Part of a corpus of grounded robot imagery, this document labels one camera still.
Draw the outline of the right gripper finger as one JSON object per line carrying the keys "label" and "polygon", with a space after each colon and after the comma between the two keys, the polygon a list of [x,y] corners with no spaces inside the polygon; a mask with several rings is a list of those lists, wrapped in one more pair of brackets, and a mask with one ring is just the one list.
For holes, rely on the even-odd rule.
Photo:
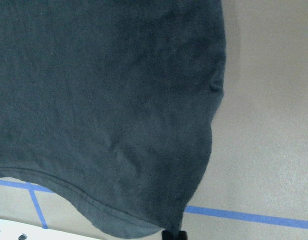
{"label": "right gripper finger", "polygon": [[186,231],[179,231],[178,234],[174,235],[173,233],[163,230],[161,232],[162,240],[188,240]]}

